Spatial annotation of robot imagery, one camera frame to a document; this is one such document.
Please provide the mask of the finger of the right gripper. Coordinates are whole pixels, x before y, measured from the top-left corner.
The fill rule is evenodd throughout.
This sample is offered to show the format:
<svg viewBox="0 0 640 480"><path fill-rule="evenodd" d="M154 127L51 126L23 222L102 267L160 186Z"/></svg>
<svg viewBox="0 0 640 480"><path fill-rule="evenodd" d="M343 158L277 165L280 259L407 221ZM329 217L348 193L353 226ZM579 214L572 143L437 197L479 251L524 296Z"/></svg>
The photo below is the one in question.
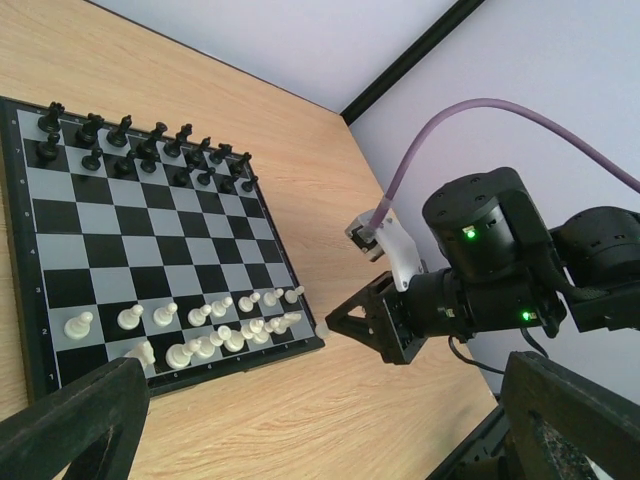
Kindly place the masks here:
<svg viewBox="0 0 640 480"><path fill-rule="evenodd" d="M395 284L384 272L336 307L327 317L328 328L380 354L384 363L400 362L400 340L393 307Z"/></svg>

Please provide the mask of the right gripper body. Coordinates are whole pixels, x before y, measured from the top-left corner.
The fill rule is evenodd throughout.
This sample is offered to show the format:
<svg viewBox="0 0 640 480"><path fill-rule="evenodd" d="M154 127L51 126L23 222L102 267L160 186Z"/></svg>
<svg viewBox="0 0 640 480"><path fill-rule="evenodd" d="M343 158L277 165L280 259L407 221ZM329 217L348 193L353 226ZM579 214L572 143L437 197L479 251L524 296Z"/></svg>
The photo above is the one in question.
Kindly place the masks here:
<svg viewBox="0 0 640 480"><path fill-rule="evenodd" d="M558 294L527 273L486 283L464 281L451 269L419 274L406 291L382 274L382 335L386 363L408 364L424 343L454 337L465 343L478 333L541 327L551 338L567 311Z"/></svg>

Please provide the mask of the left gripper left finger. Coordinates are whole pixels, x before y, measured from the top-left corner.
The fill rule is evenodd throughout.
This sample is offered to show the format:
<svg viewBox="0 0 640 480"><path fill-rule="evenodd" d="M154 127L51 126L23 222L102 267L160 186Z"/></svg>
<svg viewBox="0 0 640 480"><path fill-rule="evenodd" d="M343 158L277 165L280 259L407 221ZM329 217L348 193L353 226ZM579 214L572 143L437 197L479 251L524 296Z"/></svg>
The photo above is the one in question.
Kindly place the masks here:
<svg viewBox="0 0 640 480"><path fill-rule="evenodd" d="M126 479L149 401L139 360L99 367L1 422L1 477Z"/></svg>

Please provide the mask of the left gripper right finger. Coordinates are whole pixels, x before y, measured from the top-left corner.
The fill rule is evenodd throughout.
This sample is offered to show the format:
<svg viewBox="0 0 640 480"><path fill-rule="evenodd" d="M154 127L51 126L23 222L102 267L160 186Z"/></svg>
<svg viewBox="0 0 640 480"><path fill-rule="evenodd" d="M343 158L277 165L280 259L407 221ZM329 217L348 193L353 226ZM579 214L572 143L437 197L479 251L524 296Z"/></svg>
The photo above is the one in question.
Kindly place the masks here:
<svg viewBox="0 0 640 480"><path fill-rule="evenodd" d="M534 352L510 354L501 399L526 479L639 477L639 406Z"/></svg>

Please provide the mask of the white rook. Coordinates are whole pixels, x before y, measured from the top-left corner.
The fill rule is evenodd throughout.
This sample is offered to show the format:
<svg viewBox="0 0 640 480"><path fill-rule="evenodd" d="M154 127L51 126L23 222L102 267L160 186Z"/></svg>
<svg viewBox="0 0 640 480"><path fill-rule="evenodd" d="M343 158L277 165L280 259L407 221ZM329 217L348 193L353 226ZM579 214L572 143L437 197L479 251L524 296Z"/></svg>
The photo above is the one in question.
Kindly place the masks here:
<svg viewBox="0 0 640 480"><path fill-rule="evenodd" d="M65 322L64 334L72 340L81 340L85 338L90 332L93 318L93 313L90 311L82 312L79 315L70 318Z"/></svg>
<svg viewBox="0 0 640 480"><path fill-rule="evenodd" d="M326 324L318 324L315 328L315 333L319 338L327 338L330 330Z"/></svg>

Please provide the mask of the white bishop piece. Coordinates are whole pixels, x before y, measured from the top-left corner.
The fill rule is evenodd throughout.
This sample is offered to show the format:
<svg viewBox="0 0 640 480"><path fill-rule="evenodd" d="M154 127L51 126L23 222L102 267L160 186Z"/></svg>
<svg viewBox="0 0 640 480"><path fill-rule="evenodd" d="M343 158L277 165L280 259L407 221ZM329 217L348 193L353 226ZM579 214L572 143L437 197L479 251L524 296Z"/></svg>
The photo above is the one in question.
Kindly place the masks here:
<svg viewBox="0 0 640 480"><path fill-rule="evenodd" d="M270 333L262 319L252 319L249 324L250 340L255 344L265 344L270 339Z"/></svg>

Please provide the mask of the white king piece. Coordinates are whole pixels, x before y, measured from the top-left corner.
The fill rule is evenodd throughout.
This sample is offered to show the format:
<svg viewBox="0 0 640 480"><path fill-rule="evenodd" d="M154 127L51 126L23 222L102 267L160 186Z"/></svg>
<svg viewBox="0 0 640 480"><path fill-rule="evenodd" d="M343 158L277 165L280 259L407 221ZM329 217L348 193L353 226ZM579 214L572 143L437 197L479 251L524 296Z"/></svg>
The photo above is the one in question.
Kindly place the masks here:
<svg viewBox="0 0 640 480"><path fill-rule="evenodd" d="M225 348L230 352L239 352L245 346L245 342L254 337L254 332L247 325L239 330L232 330L230 336L224 340Z"/></svg>

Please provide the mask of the white queen piece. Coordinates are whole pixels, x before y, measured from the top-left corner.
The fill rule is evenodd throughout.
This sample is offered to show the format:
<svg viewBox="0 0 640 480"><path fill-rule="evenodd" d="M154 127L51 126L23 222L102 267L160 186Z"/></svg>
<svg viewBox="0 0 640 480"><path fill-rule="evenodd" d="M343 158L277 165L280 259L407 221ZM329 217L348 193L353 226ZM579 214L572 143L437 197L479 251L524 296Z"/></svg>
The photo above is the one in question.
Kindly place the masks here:
<svg viewBox="0 0 640 480"><path fill-rule="evenodd" d="M221 325L208 336L199 337L200 347L195 352L195 356L202 360L209 359L215 353L216 348L222 346L231 336L231 329L226 325Z"/></svg>

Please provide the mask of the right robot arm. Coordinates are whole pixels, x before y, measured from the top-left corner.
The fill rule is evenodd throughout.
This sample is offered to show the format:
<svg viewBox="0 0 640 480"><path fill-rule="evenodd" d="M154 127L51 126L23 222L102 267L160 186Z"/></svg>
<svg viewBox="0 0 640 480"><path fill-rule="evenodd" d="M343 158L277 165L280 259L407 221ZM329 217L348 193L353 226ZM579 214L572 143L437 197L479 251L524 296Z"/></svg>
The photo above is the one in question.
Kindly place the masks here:
<svg viewBox="0 0 640 480"><path fill-rule="evenodd" d="M448 266L426 272L391 221L375 245L389 271L344 301L328 328L409 364L430 338L539 327L548 337L577 329L639 325L639 216L618 207L579 212L548 228L518 173L501 167L444 184L422 216Z"/></svg>

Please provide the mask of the black chess piece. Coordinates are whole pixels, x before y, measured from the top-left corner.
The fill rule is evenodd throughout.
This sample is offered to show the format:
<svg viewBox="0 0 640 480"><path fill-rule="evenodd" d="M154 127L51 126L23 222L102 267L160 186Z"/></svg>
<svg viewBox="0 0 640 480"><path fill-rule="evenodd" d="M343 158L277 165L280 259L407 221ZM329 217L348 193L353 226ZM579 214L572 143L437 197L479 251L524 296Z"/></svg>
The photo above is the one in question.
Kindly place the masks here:
<svg viewBox="0 0 640 480"><path fill-rule="evenodd" d="M60 102L53 101L46 113L37 121L38 128L45 133L60 131L60 116L65 112L65 107Z"/></svg>
<svg viewBox="0 0 640 480"><path fill-rule="evenodd" d="M229 172L234 177L239 177L245 172L245 167L251 160L252 155L249 152L245 152L239 160L229 165Z"/></svg>
<svg viewBox="0 0 640 480"><path fill-rule="evenodd" d="M231 144L219 143L218 148L211 152L209 159L213 164L219 165L232 153L232 151L233 146Z"/></svg>
<svg viewBox="0 0 640 480"><path fill-rule="evenodd" d="M124 116L119 125L107 133L107 142L117 148L123 148L128 143L127 133L132 125L132 117Z"/></svg>
<svg viewBox="0 0 640 480"><path fill-rule="evenodd" d="M182 125L180 131L175 134L175 138L164 145L164 153L171 158L179 157L181 155L182 145L188 140L188 137L192 134L192 132L193 126L191 123Z"/></svg>
<svg viewBox="0 0 640 480"><path fill-rule="evenodd" d="M94 113L87 115L87 121L83 123L75 133L76 142L91 146L98 141L98 133L104 126L105 119Z"/></svg>
<svg viewBox="0 0 640 480"><path fill-rule="evenodd" d="M157 155L157 142L162 139L168 127L165 123L158 121L155 128L149 133L149 137L139 143L136 147L137 157L142 160L154 160Z"/></svg>
<svg viewBox="0 0 640 480"><path fill-rule="evenodd" d="M59 140L60 135L57 132L49 133L46 140L38 143L37 156L43 161L54 161L59 153Z"/></svg>
<svg viewBox="0 0 640 480"><path fill-rule="evenodd" d="M211 143L210 137L205 137L201 143L190 150L188 150L185 154L185 162L187 165L191 165L193 167L197 167L202 162L205 161L205 151L209 148Z"/></svg>

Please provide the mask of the black and silver chessboard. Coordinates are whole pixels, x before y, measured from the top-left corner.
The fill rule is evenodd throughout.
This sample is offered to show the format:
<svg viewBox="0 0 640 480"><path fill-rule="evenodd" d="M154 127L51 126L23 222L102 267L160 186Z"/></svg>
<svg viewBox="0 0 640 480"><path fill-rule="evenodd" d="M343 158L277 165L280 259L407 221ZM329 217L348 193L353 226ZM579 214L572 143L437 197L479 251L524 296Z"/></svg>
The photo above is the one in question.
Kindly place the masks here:
<svg viewBox="0 0 640 480"><path fill-rule="evenodd" d="M75 133L87 115L65 110L60 116L59 153L43 161L36 153L49 133L37 126L49 105L14 99L1 102L1 189L7 223L8 258L13 276L27 395L37 401L124 356L149 340L156 362L145 368L155 395L217 377L247 371L323 346L302 295L289 304L284 295L274 307L265 292L301 285L287 256L250 163L234 177L229 165L244 154L232 153L219 165L187 165L184 154L200 143L188 140L177 158L163 147L154 160L137 157L136 147L150 132L134 128L123 148L110 145L107 133L118 123L104 122L98 141L85 146ZM261 295L251 312L238 300ZM203 326L189 324L188 313L230 296L226 315L211 314ZM155 309L178 305L173 321L159 327ZM123 330L118 314L144 307L140 323ZM72 340L67 320L93 313L89 334ZM282 334L267 323L285 313L302 318ZM192 356L188 367L171 369L165 360L174 344L208 336L221 325L239 330L262 319L270 333L265 344L251 340L239 352L224 344L206 360Z"/></svg>

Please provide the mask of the black aluminium frame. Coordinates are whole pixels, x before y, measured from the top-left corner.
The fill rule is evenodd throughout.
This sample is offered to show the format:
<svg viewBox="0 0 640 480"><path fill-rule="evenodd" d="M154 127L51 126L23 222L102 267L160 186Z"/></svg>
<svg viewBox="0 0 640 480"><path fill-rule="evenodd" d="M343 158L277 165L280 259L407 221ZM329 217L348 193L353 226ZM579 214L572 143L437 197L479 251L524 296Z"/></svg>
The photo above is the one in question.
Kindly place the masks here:
<svg viewBox="0 0 640 480"><path fill-rule="evenodd" d="M477 1L101 1L99 7L334 113L375 101Z"/></svg>

